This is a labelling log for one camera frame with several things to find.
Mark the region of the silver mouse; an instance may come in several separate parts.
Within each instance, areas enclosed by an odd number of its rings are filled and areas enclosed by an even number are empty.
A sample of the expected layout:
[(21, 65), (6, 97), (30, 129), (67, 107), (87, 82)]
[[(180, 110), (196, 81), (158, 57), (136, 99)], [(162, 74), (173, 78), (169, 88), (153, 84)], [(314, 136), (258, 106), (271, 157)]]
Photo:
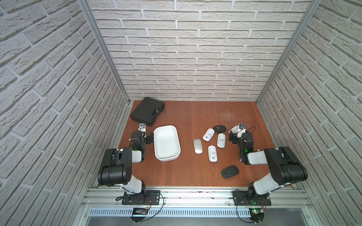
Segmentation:
[(202, 142), (200, 139), (194, 139), (193, 144), (194, 144), (194, 150), (195, 150), (196, 154), (203, 153), (203, 146), (202, 146)]

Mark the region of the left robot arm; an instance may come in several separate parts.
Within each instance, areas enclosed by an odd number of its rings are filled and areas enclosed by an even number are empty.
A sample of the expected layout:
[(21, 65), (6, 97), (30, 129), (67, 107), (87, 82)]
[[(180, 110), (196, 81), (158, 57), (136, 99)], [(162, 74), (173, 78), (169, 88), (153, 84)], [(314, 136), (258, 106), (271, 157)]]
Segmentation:
[(127, 195), (145, 195), (146, 186), (132, 174), (134, 163), (146, 158), (146, 139), (141, 131), (133, 132), (130, 145), (121, 149), (107, 149), (104, 153), (97, 180), (100, 185), (117, 186)]

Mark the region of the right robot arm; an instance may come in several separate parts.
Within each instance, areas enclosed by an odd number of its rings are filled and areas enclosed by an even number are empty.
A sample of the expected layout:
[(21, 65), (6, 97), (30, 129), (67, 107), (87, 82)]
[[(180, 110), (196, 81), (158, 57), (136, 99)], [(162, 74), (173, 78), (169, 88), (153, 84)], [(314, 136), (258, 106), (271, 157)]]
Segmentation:
[(246, 165), (269, 167), (270, 172), (266, 176), (249, 185), (245, 197), (250, 202), (265, 198), (272, 191), (308, 178), (306, 168), (289, 147), (254, 151), (253, 135), (247, 130), (229, 131), (229, 140), (238, 145), (241, 162)]

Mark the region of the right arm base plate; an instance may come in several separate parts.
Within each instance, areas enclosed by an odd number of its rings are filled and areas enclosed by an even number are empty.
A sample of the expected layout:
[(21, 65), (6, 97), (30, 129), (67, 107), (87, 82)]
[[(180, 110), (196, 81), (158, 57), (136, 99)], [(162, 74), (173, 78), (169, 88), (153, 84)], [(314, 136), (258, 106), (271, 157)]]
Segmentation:
[(233, 201), (235, 205), (250, 206), (271, 206), (269, 195), (258, 195), (248, 191), (234, 190), (232, 191)]

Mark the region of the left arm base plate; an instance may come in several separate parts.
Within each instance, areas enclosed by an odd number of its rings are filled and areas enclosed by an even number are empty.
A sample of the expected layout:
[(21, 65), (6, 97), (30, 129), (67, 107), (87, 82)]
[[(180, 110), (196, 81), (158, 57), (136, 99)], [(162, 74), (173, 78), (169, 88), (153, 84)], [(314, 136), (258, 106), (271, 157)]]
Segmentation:
[(146, 193), (133, 195), (124, 192), (122, 205), (159, 205), (159, 201), (159, 190), (147, 190)]

